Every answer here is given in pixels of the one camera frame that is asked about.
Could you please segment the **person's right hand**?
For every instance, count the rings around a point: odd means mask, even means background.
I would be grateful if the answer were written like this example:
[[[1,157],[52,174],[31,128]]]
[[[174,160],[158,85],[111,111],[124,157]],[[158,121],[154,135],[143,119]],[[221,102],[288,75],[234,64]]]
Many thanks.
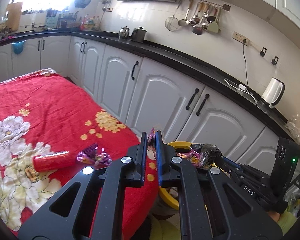
[[[277,213],[276,211],[268,211],[267,214],[277,223],[281,217],[280,213]]]

